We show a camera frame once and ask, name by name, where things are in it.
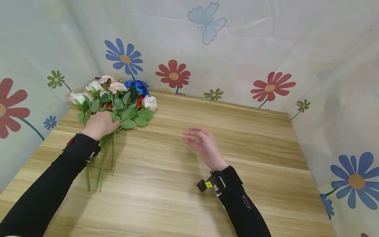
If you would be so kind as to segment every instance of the yellow label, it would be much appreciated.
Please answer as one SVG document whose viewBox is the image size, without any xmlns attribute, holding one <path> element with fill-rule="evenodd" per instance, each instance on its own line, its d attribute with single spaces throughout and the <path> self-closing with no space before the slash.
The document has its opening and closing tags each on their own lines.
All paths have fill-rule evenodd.
<svg viewBox="0 0 379 237">
<path fill-rule="evenodd" d="M 208 181 L 208 182 L 205 182 L 205 185 L 207 186 L 207 188 L 211 188 L 211 187 L 213 187 L 213 186 L 212 186 L 212 183 L 209 182 L 209 181 Z"/>
</svg>

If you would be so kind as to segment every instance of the flower bouquet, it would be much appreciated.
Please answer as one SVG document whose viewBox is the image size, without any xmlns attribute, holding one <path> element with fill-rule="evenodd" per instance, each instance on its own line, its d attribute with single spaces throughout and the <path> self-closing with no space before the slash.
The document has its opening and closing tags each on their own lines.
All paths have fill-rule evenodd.
<svg viewBox="0 0 379 237">
<path fill-rule="evenodd" d="M 111 112 L 114 122 L 121 121 L 120 127 L 116 131 L 103 137 L 100 141 L 100 147 L 104 150 L 104 154 L 96 182 L 97 191 L 101 182 L 106 154 L 110 146 L 112 146 L 111 175 L 113 176 L 114 174 L 114 141 L 116 133 L 122 129 L 131 129 L 137 125 L 146 126 L 149 123 L 148 120 L 157 109 L 157 100 L 155 97 L 149 96 L 149 91 L 142 81 L 133 79 L 123 82 L 120 78 L 116 80 L 108 75 L 96 79 L 86 86 L 88 92 L 71 93 L 69 100 L 80 109 L 78 120 L 84 125 L 91 115 L 105 110 Z M 94 157 L 90 157 L 86 166 L 88 191 L 91 190 L 89 171 L 93 159 Z"/>
</svg>

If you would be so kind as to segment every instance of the right hand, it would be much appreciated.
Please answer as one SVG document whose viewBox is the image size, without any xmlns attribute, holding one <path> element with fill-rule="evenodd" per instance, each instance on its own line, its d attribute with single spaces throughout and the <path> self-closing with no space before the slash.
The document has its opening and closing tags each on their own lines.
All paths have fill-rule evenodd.
<svg viewBox="0 0 379 237">
<path fill-rule="evenodd" d="M 221 171 L 228 167 L 217 148 L 215 138 L 205 128 L 190 127 L 183 134 L 185 135 L 182 137 L 184 142 L 199 153 L 205 164 L 212 171 Z"/>
</svg>

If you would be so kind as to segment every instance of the hand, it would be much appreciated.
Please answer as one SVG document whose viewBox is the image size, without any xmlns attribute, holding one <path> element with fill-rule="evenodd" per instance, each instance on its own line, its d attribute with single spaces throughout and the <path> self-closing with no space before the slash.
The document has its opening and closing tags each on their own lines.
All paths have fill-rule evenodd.
<svg viewBox="0 0 379 237">
<path fill-rule="evenodd" d="M 219 152 L 213 135 L 202 127 L 190 127 L 183 133 L 184 142 L 195 149 L 212 171 L 221 171 L 228 164 Z"/>
<path fill-rule="evenodd" d="M 120 123 L 121 121 L 113 122 L 109 111 L 97 112 L 91 115 L 80 133 L 100 141 L 103 136 L 115 131 L 120 126 Z"/>
</svg>

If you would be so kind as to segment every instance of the blue rose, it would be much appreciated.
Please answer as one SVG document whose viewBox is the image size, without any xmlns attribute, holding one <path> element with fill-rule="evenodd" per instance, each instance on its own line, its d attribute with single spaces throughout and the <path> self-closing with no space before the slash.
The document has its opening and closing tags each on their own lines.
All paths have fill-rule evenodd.
<svg viewBox="0 0 379 237">
<path fill-rule="evenodd" d="M 129 80 L 129 81 L 125 81 L 124 84 L 126 88 L 128 89 L 134 86 L 136 88 L 136 92 L 143 97 L 149 95 L 149 91 L 146 89 L 145 85 L 140 80 L 137 80 L 137 81 Z"/>
</svg>

